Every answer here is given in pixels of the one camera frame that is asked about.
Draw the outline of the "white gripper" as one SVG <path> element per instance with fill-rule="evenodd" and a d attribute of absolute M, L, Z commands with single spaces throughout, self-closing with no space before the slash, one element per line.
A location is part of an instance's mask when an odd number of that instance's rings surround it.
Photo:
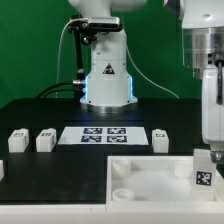
<path fill-rule="evenodd" d="M 202 137 L 211 161 L 224 164 L 224 69 L 206 69 L 202 80 Z"/>

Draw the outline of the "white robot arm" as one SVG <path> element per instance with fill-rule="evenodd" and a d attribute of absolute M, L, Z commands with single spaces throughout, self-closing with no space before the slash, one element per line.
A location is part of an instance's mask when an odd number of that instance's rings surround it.
<path fill-rule="evenodd" d="M 148 0 L 68 0 L 80 14 L 83 43 L 91 46 L 84 79 L 85 109 L 117 112 L 137 102 L 126 70 L 126 33 L 113 11 L 132 11 Z M 183 64 L 202 80 L 202 138 L 210 158 L 224 164 L 224 0 L 163 0 L 182 21 Z"/>

